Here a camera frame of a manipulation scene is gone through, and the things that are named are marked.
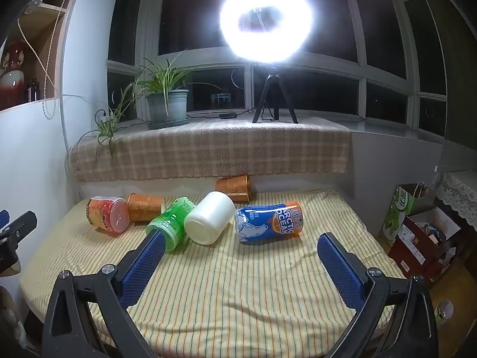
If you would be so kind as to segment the white plastic cup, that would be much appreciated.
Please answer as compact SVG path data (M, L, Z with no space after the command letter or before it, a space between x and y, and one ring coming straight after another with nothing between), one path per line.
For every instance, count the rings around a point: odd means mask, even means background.
M234 217L234 202L223 192L210 192L184 219L184 229L194 243L215 243Z

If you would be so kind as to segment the green plastic cup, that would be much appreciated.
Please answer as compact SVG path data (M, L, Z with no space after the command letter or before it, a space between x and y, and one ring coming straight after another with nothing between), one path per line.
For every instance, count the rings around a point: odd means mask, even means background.
M177 198L160 216L154 218L145 228L149 234L153 231L163 233L166 251L172 252L184 239L184 220L196 205L186 196Z

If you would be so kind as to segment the red orange juice cup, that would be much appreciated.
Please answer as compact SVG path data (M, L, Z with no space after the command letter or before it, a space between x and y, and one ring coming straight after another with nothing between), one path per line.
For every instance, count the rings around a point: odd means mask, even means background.
M86 206L86 218L91 225L113 235L124 233L131 225L128 204L120 197L90 198Z

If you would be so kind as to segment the copper metallic cup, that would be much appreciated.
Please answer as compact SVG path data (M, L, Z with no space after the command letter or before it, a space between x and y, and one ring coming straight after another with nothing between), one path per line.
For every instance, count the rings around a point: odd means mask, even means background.
M127 198L131 222L150 222L162 213L163 198L132 193Z

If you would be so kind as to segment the blue Arctic Ocean cup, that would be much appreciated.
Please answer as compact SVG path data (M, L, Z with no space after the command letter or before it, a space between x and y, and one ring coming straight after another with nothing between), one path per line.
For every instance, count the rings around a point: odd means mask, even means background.
M297 201L248 206L236 211L235 222L240 243L263 242L299 235L304 227L304 213Z

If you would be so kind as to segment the orange paper cup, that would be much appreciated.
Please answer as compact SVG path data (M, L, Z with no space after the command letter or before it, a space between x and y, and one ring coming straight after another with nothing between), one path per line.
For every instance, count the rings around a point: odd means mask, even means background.
M249 175L219 179L215 183L215 190L225 193L234 203L248 203L251 201L251 181Z

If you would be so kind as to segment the red cardboard box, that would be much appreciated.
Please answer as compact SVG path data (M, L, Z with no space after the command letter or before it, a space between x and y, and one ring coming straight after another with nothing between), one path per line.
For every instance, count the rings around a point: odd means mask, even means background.
M438 207L403 220L389 256L406 276L421 275L432 286L459 252L462 228Z

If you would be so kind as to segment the green white paper bag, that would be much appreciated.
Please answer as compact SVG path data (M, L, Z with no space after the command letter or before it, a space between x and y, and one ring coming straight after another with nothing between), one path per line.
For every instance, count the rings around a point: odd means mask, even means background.
M436 192L425 183L398 185L382 225L382 237L392 246L404 218L433 207Z

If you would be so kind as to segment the striped yellow table cloth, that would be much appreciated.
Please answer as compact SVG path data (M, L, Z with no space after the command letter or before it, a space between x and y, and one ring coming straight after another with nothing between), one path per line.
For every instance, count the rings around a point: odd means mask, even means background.
M212 246L186 237L166 253L138 303L128 308L159 357L321 357L354 315L318 259L319 235L331 232L366 267L403 274L343 197L331 190L260 193L252 204L297 201L299 237L263 244L238 241L229 226ZM113 237L91 226L75 205L22 267L20 291L44 321L61 270L74 276L119 263L145 237L131 226Z

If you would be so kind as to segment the white lace cloth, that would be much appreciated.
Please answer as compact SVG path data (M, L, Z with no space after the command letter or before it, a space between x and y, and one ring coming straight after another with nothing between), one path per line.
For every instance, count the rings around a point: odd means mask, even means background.
M476 183L475 171L455 171L442 172L436 186L436 197L474 229L477 228Z

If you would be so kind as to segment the plaid beige sill cloth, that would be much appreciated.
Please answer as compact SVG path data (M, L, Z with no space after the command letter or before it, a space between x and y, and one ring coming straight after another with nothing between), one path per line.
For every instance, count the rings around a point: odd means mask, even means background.
M203 120L130 129L113 142L85 138L71 149L69 159L83 183L344 173L351 141L349 129L319 117L302 124Z

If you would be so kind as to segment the red white vase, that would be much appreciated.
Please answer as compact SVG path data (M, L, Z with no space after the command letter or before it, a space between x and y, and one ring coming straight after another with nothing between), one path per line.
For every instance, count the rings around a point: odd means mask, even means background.
M9 43L1 59L1 110L20 105L24 101L24 72L26 43Z

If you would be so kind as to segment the potted spider plant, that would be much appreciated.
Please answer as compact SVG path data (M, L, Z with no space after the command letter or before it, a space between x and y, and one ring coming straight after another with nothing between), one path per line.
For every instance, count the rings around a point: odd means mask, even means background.
M175 67L174 63L169 59L164 64L148 60L136 79L120 92L120 100L115 107L95 113L95 128L85 135L96 135L98 145L108 147L110 155L114 156L117 150L115 134L120 129L121 118L136 107L140 99L145 99L149 106L150 128L186 124L190 85L187 76L193 69Z

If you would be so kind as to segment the wooden wall shelf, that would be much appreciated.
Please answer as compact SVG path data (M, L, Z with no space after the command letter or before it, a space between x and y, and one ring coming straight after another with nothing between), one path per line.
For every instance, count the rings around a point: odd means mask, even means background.
M22 65L24 101L20 105L54 99L56 96L53 86L65 13L65 8L41 2L37 6L28 8L10 27L6 45L1 52L1 59L9 43L13 41L26 43L25 59Z

